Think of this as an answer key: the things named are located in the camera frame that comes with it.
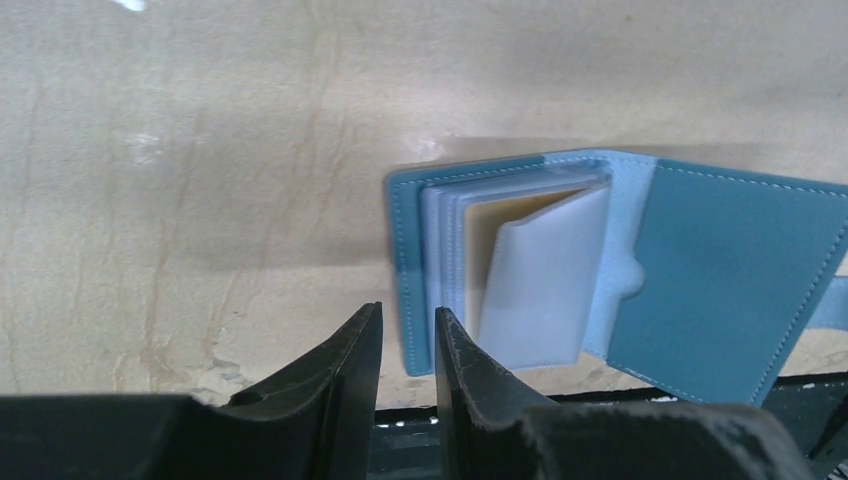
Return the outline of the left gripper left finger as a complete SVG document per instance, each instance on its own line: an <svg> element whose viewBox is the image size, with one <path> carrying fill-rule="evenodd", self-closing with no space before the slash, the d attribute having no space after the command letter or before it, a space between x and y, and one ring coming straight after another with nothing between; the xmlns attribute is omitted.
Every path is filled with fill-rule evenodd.
<svg viewBox="0 0 848 480"><path fill-rule="evenodd" d="M5 396L5 479L362 479L383 308L222 406L185 394Z"/></svg>

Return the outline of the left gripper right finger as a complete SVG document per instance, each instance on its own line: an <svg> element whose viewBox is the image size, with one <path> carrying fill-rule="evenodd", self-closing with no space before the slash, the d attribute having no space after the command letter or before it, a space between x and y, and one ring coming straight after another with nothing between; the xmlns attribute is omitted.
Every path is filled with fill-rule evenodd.
<svg viewBox="0 0 848 480"><path fill-rule="evenodd" d="M749 406L558 403L435 313L437 416L448 479L808 479L784 427Z"/></svg>

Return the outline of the blue card holder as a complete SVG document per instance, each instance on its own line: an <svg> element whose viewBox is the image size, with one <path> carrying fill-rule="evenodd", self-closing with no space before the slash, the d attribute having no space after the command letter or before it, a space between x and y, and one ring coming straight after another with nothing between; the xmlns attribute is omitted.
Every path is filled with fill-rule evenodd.
<svg viewBox="0 0 848 480"><path fill-rule="evenodd" d="M806 329L846 329L845 186L615 150L541 153L387 176L408 374L435 368L421 192L578 165L612 175L580 356L687 400L759 405Z"/></svg>

